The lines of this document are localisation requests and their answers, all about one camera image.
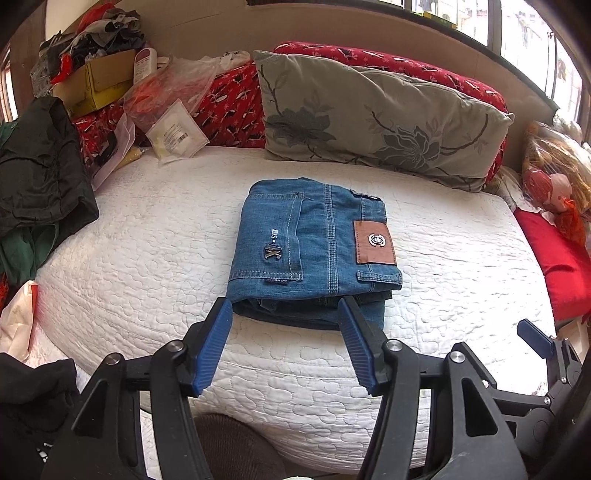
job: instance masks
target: bed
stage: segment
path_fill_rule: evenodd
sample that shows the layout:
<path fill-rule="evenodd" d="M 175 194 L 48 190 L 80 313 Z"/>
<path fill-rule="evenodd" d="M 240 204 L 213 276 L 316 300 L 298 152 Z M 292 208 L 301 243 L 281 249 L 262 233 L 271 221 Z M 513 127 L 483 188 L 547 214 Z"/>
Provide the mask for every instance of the bed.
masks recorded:
<path fill-rule="evenodd" d="M 32 355 L 59 349 L 90 374 L 107 353 L 133 358 L 182 337 L 225 293 L 250 186 L 305 176 L 384 201 L 404 276 L 386 304 L 388 336 L 438 356 L 464 340 L 499 388 L 544 392 L 545 363 L 515 326 L 528 318 L 554 333 L 550 301 L 500 197 L 375 168 L 269 158 L 262 149 L 206 147 L 166 166 L 146 153 L 113 173 L 97 192 L 100 218 L 38 272 L 46 347 Z M 213 384 L 191 406 L 248 423 L 299 464 L 351 473 L 379 399 L 358 384 L 339 332 L 235 315 Z M 412 466 L 424 461 L 428 407 L 421 392 Z"/>

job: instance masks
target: black cloth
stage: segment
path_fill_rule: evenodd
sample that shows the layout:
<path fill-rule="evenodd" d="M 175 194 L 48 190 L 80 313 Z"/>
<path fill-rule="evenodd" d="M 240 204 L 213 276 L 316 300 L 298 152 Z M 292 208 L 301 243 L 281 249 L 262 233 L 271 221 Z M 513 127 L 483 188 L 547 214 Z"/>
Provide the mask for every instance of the black cloth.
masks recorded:
<path fill-rule="evenodd" d="M 38 480 L 80 394 L 74 360 L 30 368 L 0 353 L 0 480 Z"/>
<path fill-rule="evenodd" d="M 78 133 L 62 101 L 33 100 L 0 150 L 0 238 L 15 228 L 58 223 L 55 248 L 98 217 Z"/>

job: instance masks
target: back pocket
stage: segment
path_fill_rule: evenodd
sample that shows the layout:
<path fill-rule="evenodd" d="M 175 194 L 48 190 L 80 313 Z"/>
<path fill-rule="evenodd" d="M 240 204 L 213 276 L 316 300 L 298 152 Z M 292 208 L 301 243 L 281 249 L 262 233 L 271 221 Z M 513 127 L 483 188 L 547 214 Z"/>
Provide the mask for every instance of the back pocket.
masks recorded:
<path fill-rule="evenodd" d="M 249 195 L 242 207 L 230 280 L 302 280 L 300 221 L 303 193 Z"/>

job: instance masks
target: white packet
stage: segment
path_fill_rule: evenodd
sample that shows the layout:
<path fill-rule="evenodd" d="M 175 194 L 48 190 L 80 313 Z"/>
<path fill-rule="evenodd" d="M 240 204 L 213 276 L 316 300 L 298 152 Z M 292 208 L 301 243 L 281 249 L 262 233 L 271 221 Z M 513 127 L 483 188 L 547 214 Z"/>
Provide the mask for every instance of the white packet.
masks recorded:
<path fill-rule="evenodd" d="M 168 107 L 146 136 L 162 164 L 190 158 L 209 143 L 180 99 Z"/>

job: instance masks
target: jeans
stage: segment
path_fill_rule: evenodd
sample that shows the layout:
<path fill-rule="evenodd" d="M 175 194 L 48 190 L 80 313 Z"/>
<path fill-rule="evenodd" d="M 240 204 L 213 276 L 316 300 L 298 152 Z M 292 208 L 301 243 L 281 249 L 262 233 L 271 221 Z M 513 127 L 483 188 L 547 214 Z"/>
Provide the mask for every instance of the jeans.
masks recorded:
<path fill-rule="evenodd" d="M 394 264 L 357 263 L 355 220 L 386 223 L 384 203 L 310 179 L 263 180 L 244 202 L 227 298 L 235 313 L 266 322 L 336 330 L 337 303 L 353 295 L 384 324 Z"/>

